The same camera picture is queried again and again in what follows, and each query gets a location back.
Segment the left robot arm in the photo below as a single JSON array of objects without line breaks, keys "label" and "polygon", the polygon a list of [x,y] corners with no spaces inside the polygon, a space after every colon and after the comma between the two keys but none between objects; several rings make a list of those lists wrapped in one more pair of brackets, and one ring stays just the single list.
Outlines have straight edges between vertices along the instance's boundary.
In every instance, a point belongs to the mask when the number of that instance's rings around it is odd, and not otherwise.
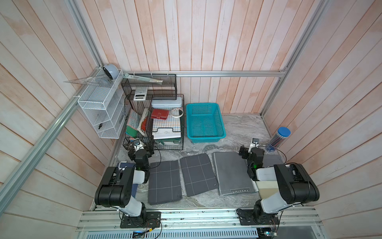
[{"label": "left robot arm", "polygon": [[151,149],[136,147],[129,151],[129,157],[135,162],[133,167],[108,167],[96,190],[94,201],[98,206],[111,207],[123,214],[122,222],[137,228],[148,224],[146,207],[132,196],[134,184],[145,184],[150,176],[149,158],[154,154]]}]

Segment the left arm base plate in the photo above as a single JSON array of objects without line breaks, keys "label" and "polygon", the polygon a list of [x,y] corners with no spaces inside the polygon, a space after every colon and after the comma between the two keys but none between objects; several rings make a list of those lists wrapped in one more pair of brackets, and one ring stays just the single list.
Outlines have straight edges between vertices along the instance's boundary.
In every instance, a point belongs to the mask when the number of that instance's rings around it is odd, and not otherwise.
[{"label": "left arm base plate", "polygon": [[123,214],[121,218],[120,228],[133,229],[133,228],[149,228],[155,229],[161,227],[161,212],[153,211],[146,212],[140,217],[130,217]]}]

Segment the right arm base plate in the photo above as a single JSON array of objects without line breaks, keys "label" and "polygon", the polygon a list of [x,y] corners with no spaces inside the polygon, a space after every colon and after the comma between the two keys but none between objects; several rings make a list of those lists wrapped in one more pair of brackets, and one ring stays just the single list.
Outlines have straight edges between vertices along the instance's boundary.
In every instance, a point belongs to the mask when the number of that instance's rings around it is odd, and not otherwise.
[{"label": "right arm base plate", "polygon": [[266,214],[262,209],[244,210],[237,209],[236,214],[239,218],[240,225],[253,226],[253,225],[278,225],[279,218],[276,214]]}]

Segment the beige grey pillowcase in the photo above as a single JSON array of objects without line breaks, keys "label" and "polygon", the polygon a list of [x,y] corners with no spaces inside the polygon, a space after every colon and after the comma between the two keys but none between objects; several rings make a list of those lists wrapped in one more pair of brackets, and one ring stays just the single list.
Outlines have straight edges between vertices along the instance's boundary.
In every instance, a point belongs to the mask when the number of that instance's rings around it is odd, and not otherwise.
[{"label": "beige grey pillowcase", "polygon": [[[279,154],[266,154],[263,167],[271,167],[274,164],[282,164],[283,162],[283,158]],[[256,186],[261,199],[268,198],[279,191],[276,181],[257,181]]]}]

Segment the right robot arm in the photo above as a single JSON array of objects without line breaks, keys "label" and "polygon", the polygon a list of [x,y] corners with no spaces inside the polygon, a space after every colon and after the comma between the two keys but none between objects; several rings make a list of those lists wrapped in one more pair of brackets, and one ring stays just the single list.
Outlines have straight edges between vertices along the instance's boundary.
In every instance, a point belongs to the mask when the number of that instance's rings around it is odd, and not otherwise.
[{"label": "right robot arm", "polygon": [[269,225],[280,219],[279,212],[297,204],[315,202],[320,193],[305,168],[299,163],[275,164],[263,166],[264,150],[258,147],[240,147],[239,155],[247,160],[247,174],[254,182],[274,181],[278,192],[258,200],[254,209],[237,209],[236,213],[242,226]]}]

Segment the dark grid pillowcase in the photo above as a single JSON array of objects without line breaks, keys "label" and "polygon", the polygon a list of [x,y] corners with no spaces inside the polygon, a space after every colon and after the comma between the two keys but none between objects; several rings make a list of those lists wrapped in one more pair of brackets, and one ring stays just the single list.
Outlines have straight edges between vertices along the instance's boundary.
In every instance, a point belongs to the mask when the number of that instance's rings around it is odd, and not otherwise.
[{"label": "dark grid pillowcase", "polygon": [[180,168],[177,160],[150,164],[148,203],[159,205],[183,198]]},{"label": "dark grid pillowcase", "polygon": [[180,165],[188,197],[218,188],[218,180],[206,153],[183,157]]}]

